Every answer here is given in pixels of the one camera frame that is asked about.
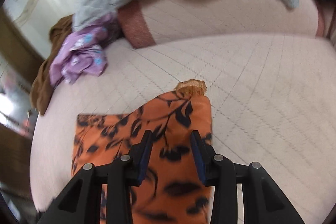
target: pillow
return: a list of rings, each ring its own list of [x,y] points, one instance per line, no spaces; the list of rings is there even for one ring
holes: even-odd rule
[[[280,0],[133,0],[118,21],[134,48],[213,34],[323,34],[314,0],[299,0],[294,10]]]

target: purple floral fabric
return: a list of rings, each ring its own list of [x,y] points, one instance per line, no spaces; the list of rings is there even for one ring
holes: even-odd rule
[[[104,72],[107,62],[100,43],[110,37],[111,24],[116,24],[116,18],[109,13],[93,25],[68,35],[50,66],[53,87],[63,79],[73,84],[82,73],[99,76]]]

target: orange patterned fabric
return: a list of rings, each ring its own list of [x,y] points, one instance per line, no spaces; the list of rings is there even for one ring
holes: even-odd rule
[[[145,130],[156,137],[146,178],[130,190],[134,223],[207,223],[210,188],[198,179],[189,140],[198,130],[211,142],[211,106],[205,96],[168,92],[127,115],[78,115],[72,175],[87,162],[104,165],[127,154]],[[103,185],[101,224],[105,216]]]

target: silver screw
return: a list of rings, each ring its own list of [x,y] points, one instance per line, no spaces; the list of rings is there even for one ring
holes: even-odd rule
[[[122,156],[120,157],[120,159],[121,159],[122,161],[128,161],[128,160],[131,159],[131,156],[130,156],[130,155],[122,155]]]
[[[254,161],[254,162],[252,163],[252,167],[253,167],[254,169],[259,169],[259,168],[261,167],[261,164],[258,163],[257,161]]]
[[[92,168],[92,166],[93,166],[93,165],[92,165],[91,163],[88,162],[87,164],[84,164],[84,165],[83,165],[83,169],[84,169],[84,170],[90,170],[90,169]]]
[[[216,155],[213,156],[213,159],[215,161],[222,161],[224,159],[224,157],[220,154],[216,154]]]

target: beige cushion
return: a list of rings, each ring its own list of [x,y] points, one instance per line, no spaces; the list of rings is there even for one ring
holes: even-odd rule
[[[121,39],[106,54],[101,76],[61,83],[38,117],[30,166],[38,210],[70,180],[78,113],[131,112],[194,78],[208,87],[216,152],[240,164],[259,161],[306,224],[323,222],[336,202],[336,53],[329,41],[219,35],[134,50]]]
[[[280,0],[135,0],[119,10],[118,19],[135,48],[228,33],[314,37],[319,24],[314,0],[299,0],[294,10]]]

